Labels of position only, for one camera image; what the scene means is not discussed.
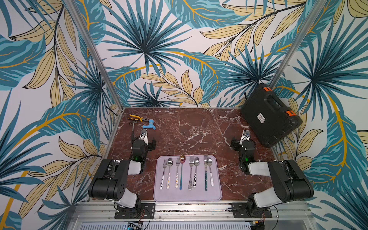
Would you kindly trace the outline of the fork with white Pochacco handle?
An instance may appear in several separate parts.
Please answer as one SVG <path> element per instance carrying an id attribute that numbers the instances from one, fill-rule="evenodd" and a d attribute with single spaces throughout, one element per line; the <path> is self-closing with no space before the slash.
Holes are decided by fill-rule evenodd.
<path id="1" fill-rule="evenodd" d="M 162 174 L 162 178 L 161 178 L 161 183 L 160 183 L 160 189 L 163 189 L 163 185 L 164 185 L 164 178 L 165 178 L 165 170 L 167 168 L 167 160 L 163 161 L 163 174 Z"/>

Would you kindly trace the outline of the iridescent spoon with blue handle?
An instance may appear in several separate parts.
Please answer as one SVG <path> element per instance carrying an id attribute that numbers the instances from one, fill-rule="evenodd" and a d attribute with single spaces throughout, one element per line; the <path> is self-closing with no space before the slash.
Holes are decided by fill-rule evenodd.
<path id="1" fill-rule="evenodd" d="M 180 161 L 180 164 L 181 164 L 179 189 L 182 190 L 182 186 L 183 186 L 183 165 L 186 162 L 186 156 L 185 155 L 181 155 L 179 161 Z"/>

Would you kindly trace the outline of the spoon with black-white handle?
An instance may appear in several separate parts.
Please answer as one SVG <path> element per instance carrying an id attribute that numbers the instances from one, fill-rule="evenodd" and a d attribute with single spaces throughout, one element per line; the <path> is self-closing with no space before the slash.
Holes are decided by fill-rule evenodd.
<path id="1" fill-rule="evenodd" d="M 193 188 L 196 188 L 196 184 L 197 184 L 197 167 L 199 166 L 199 164 L 200 164 L 199 158 L 196 157 L 195 160 L 194 160 L 195 174 L 194 174 Z"/>

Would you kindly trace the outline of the ornate all-silver fork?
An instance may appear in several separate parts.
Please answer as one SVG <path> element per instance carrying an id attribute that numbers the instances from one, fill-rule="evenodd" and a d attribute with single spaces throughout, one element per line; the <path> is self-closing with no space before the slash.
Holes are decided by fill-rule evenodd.
<path id="1" fill-rule="evenodd" d="M 189 166 L 190 166 L 190 176 L 189 176 L 188 190 L 191 191 L 193 189 L 192 168 L 194 166 L 194 156 L 191 156 L 190 157 L 190 159 L 189 159 Z"/>

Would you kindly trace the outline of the fork with green handle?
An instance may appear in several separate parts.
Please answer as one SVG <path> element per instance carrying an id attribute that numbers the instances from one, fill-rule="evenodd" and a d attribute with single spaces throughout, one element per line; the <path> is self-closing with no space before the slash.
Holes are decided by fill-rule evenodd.
<path id="1" fill-rule="evenodd" d="M 208 164 L 207 164 L 207 155 L 204 155 L 204 167 L 205 167 L 205 191 L 208 191 Z"/>

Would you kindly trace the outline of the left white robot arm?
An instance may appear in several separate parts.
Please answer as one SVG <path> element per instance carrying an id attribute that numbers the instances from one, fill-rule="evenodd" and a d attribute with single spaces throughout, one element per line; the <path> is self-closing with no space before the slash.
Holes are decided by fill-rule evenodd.
<path id="1" fill-rule="evenodd" d="M 129 175 L 143 173 L 148 152 L 155 148 L 156 140 L 148 141 L 146 129 L 139 136 L 133 136 L 129 159 L 102 160 L 89 186 L 88 196 L 111 200 L 121 208 L 139 209 L 140 199 L 127 188 L 127 178 Z"/>

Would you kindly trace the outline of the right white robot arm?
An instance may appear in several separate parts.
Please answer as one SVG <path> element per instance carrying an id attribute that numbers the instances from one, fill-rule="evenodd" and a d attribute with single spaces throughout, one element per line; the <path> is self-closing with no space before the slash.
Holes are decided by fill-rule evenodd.
<path id="1" fill-rule="evenodd" d="M 238 152 L 240 169 L 244 174 L 271 178 L 271 188 L 248 197 L 248 212 L 313 197 L 312 185 L 294 160 L 255 161 L 255 142 L 249 136 L 240 140 L 233 138 L 231 148 Z"/>

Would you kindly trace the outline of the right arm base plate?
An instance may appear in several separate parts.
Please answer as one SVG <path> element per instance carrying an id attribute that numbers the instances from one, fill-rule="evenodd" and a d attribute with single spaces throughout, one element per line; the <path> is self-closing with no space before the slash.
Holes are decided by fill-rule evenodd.
<path id="1" fill-rule="evenodd" d="M 235 219 L 266 219 L 271 218 L 272 213 L 270 208 L 259 208 L 247 203 L 231 203 L 231 207 L 227 208 L 227 211 L 233 214 Z"/>

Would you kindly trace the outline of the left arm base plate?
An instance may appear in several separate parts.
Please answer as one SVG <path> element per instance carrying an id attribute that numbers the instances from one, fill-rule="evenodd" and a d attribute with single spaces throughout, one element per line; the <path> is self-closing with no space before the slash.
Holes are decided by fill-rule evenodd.
<path id="1" fill-rule="evenodd" d="M 155 216 L 155 203 L 141 203 L 134 208 L 117 207 L 115 219 L 152 219 Z"/>

